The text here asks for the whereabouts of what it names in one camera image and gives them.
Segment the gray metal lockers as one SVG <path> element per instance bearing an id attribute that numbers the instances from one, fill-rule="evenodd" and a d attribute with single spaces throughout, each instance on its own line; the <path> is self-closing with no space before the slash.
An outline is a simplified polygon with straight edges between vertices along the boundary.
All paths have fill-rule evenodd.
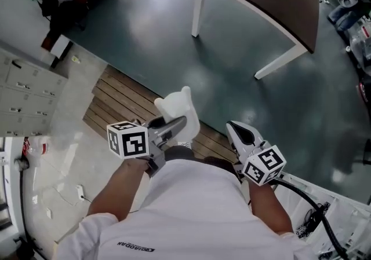
<path id="1" fill-rule="evenodd" d="M 0 137 L 48 133 L 67 78 L 0 48 Z"/>

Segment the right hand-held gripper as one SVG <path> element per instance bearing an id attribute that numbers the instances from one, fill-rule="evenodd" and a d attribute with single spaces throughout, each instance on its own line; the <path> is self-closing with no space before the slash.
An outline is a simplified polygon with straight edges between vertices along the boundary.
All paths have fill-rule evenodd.
<path id="1" fill-rule="evenodd" d="M 286 165 L 286 159 L 276 145 L 255 149 L 263 141 L 261 134 L 242 122 L 227 122 L 227 138 L 234 150 L 242 153 L 238 171 L 258 186 L 276 178 Z"/>

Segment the person's dark trousers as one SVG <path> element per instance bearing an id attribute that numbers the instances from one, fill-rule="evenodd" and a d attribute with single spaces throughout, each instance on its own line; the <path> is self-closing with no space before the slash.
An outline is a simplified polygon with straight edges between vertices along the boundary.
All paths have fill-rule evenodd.
<path id="1" fill-rule="evenodd" d="M 195 153 L 193 152 L 192 149 L 187 148 L 185 146 L 181 145 L 176 145 L 173 147 L 170 147 L 165 150 L 165 160 L 171 161 L 171 160 L 176 160 L 176 159 L 184 159 L 184 160 L 192 160 L 195 162 L 207 164 L 210 166 L 218 167 L 220 169 L 223 169 L 234 176 L 238 179 L 239 182 L 241 182 L 241 178 L 238 175 L 238 173 L 235 171 L 233 165 L 224 159 L 216 158 L 213 156 L 208 156 L 204 158 L 197 158 L 195 156 Z"/>

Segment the pack of water bottles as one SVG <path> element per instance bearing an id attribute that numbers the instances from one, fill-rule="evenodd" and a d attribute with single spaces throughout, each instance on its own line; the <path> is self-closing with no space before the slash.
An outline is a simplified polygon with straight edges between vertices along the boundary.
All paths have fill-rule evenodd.
<path id="1" fill-rule="evenodd" d="M 49 152 L 49 138 L 45 136 L 24 137 L 22 153 L 25 156 L 42 156 Z"/>

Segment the brown wooden platform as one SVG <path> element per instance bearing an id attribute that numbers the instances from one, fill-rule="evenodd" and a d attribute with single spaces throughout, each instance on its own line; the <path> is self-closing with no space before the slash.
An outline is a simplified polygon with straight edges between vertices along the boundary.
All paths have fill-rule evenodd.
<path id="1" fill-rule="evenodd" d="M 92 94 L 93 99 L 83 116 L 83 121 L 105 140 L 108 124 L 133 119 L 144 123 L 159 115 L 154 105 L 154 100 L 159 95 L 110 65 L 98 79 Z M 213 156 L 236 163 L 237 157 L 227 137 L 204 122 L 200 125 L 201 130 L 192 142 L 195 156 L 198 158 Z"/>

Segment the person's left forearm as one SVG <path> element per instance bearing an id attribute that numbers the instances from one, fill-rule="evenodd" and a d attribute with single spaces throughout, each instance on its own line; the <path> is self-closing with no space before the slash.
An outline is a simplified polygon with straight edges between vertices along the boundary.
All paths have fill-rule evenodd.
<path id="1" fill-rule="evenodd" d="M 123 221 L 129 214 L 141 179 L 148 169 L 145 159 L 126 159 L 107 185 L 92 200 L 87 215 L 108 213 Z"/>

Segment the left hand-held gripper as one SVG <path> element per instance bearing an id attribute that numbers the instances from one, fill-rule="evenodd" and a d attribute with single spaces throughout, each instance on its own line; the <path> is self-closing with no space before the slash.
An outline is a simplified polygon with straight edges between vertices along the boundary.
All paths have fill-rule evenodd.
<path id="1" fill-rule="evenodd" d="M 165 164 L 162 147 L 174 139 L 187 124 L 185 116 L 167 122 L 162 116 L 143 125 L 123 121 L 107 125 L 107 141 L 112 153 L 123 160 L 145 159 L 147 174 L 153 177 Z"/>

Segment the gray wheeled robot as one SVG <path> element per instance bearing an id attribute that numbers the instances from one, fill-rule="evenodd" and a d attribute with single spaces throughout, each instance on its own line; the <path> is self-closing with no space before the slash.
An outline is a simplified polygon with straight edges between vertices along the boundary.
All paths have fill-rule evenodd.
<path id="1" fill-rule="evenodd" d="M 371 105 L 371 76 L 362 74 L 359 77 L 358 90 L 366 105 Z"/>

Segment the small white cabinet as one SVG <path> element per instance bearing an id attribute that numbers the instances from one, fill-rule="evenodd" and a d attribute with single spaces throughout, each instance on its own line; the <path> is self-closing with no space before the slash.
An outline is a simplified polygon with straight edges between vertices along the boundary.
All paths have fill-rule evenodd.
<path id="1" fill-rule="evenodd" d="M 60 35 L 50 51 L 50 53 L 54 55 L 54 60 L 50 66 L 51 68 L 55 68 L 56 65 L 65 58 L 71 46 L 72 42 L 66 36 Z"/>

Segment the person's right forearm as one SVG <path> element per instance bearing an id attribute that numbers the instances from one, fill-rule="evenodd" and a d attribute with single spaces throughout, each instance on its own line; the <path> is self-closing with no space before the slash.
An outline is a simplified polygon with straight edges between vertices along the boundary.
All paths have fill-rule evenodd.
<path id="1" fill-rule="evenodd" d="M 252 213 L 260 218 L 274 233 L 293 233 L 292 222 L 269 184 L 262 186 L 249 181 Z"/>

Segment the person's white shirt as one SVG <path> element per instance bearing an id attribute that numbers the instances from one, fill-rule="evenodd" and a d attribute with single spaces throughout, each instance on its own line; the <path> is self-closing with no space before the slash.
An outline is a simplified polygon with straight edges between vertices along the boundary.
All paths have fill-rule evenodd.
<path id="1" fill-rule="evenodd" d="M 233 174 L 176 159 L 150 181 L 123 221 L 86 216 L 54 260 L 318 260 L 295 233 L 278 235 L 252 213 Z"/>

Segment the white bear-shaped plastic figure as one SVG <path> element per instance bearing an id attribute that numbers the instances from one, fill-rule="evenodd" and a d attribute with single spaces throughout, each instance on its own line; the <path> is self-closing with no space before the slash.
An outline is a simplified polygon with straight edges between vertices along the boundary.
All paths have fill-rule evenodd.
<path id="1" fill-rule="evenodd" d="M 200 123 L 189 86 L 184 86 L 180 91 L 170 93 L 165 98 L 156 98 L 154 105 L 166 123 L 181 116 L 187 118 L 185 128 L 175 136 L 177 142 L 191 142 L 198 135 Z"/>

